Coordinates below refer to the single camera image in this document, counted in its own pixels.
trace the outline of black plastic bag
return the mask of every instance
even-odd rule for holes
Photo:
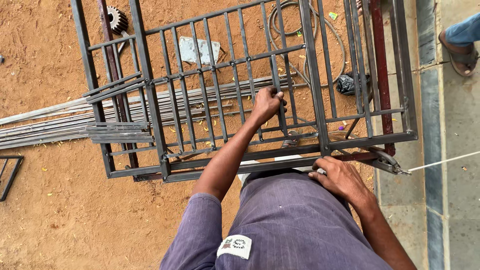
[[[370,82],[370,74],[366,75],[367,84]],[[355,86],[353,84],[353,72],[347,72],[346,74],[340,75],[336,82],[337,91],[346,96],[355,95]]]

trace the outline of shirt label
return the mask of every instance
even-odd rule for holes
[[[248,259],[250,256],[250,248],[252,247],[252,240],[243,235],[231,235],[223,240],[218,247],[216,257],[224,253],[239,256],[243,259]]]

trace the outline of sandal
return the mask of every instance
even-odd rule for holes
[[[472,76],[474,74],[474,71],[476,69],[476,65],[477,65],[477,61],[479,59],[479,52],[477,51],[477,49],[475,48],[475,45],[472,43],[472,51],[469,53],[469,54],[461,54],[461,53],[457,53],[457,52],[454,52],[452,50],[450,50],[446,44],[443,42],[443,40],[440,38],[440,35],[442,33],[440,33],[438,35],[438,40],[440,41],[440,43],[442,44],[442,46],[448,51],[448,54],[450,55],[450,60],[452,62],[452,66],[453,66],[453,69],[455,69],[455,71],[460,74],[461,76],[464,76],[464,77],[469,77],[469,76]],[[466,67],[468,67],[468,70],[469,72],[467,74],[465,74],[463,71],[459,70],[458,67],[456,66],[455,63],[462,63],[462,64],[465,64]]]
[[[295,130],[291,130],[288,132],[288,135],[293,136],[293,135],[298,135],[298,132]],[[292,139],[292,140],[285,140],[282,142],[282,147],[280,148],[290,148],[290,147],[295,147],[299,144],[297,139]]]

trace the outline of gear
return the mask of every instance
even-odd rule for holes
[[[107,6],[108,18],[110,20],[110,27],[112,32],[121,36],[122,31],[127,31],[128,19],[125,13],[121,12],[118,8]]]

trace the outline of white rope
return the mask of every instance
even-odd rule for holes
[[[434,165],[442,164],[442,163],[445,163],[445,162],[449,162],[449,161],[452,161],[452,160],[459,160],[459,159],[466,158],[466,157],[469,157],[469,156],[473,156],[473,155],[476,155],[476,154],[480,154],[480,151],[477,151],[475,153],[466,154],[466,155],[463,155],[463,156],[459,156],[459,157],[456,157],[456,158],[442,160],[442,161],[435,162],[435,163],[428,164],[428,165],[423,165],[423,166],[420,166],[420,167],[410,169],[408,171],[412,172],[412,171],[420,170],[420,169],[427,168],[427,167],[430,167],[430,166],[434,166]]]

